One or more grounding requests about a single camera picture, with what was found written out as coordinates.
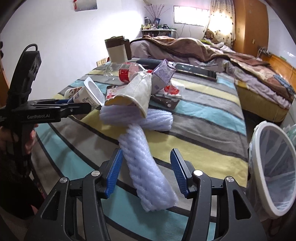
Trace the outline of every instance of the purple carton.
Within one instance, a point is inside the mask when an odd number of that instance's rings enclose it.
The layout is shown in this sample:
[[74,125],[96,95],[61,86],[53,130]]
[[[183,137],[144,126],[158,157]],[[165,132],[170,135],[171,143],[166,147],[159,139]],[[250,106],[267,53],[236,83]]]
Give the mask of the purple carton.
[[170,79],[176,72],[172,62],[162,61],[152,72],[151,94],[154,95],[164,87],[170,85]]

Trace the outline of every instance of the wooden wardrobe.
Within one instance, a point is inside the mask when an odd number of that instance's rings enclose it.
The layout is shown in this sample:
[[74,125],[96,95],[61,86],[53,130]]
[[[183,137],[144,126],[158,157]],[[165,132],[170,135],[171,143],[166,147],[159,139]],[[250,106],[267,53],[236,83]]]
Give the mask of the wooden wardrobe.
[[268,14],[259,0],[233,0],[235,41],[233,50],[257,56],[260,47],[268,47]]

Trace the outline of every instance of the brown blanket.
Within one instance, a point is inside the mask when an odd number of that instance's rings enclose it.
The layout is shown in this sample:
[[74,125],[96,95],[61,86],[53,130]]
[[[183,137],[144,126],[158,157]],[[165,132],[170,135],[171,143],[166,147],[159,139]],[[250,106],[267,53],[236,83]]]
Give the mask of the brown blanket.
[[199,40],[193,38],[174,39],[167,36],[151,38],[146,35],[141,39],[131,41],[131,43],[142,40],[148,41],[167,53],[180,58],[195,58],[204,63],[208,63],[216,58],[224,58],[239,66],[246,73],[258,78],[263,84],[289,102],[292,102],[294,99],[286,88],[273,77],[276,73],[271,70],[269,63],[257,60],[254,56],[242,53],[223,53],[209,45],[205,46]]
[[174,39],[167,36],[150,37],[148,35],[141,39],[135,39],[131,43],[136,41],[146,40],[160,49],[173,54],[174,56],[181,58],[195,58],[200,62],[208,63],[216,58],[224,58],[231,61],[230,58],[237,59],[238,61],[244,62],[248,65],[269,65],[266,61],[259,61],[254,57],[240,53],[221,53],[221,51],[215,52],[210,46],[204,46],[199,40],[193,38],[179,38]]

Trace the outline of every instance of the thermos lid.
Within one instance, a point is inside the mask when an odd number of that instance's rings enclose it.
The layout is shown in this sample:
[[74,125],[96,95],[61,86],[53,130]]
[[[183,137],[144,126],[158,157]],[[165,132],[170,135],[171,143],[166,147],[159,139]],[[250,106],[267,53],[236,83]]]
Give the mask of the thermos lid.
[[105,44],[107,48],[112,48],[120,45],[124,45],[124,36],[112,37],[110,39],[105,39]]
[[112,38],[109,38],[109,39],[105,39],[105,42],[118,41],[118,40],[122,40],[122,39],[124,39],[124,36],[112,37]]

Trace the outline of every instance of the screw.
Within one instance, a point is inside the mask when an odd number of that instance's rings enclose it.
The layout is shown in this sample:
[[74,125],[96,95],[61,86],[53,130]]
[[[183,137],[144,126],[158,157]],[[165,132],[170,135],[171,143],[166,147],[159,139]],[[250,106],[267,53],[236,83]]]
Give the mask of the screw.
[[230,182],[230,183],[233,183],[233,182],[234,182],[234,178],[231,177],[231,176],[226,177],[226,180],[227,180],[228,182]]
[[68,179],[66,177],[62,177],[59,181],[60,183],[66,183]]
[[195,170],[193,174],[199,177],[203,174],[203,172],[201,170]]
[[99,171],[93,171],[93,172],[91,173],[91,175],[92,175],[93,177],[97,177],[98,175],[100,175],[100,172],[99,172]]

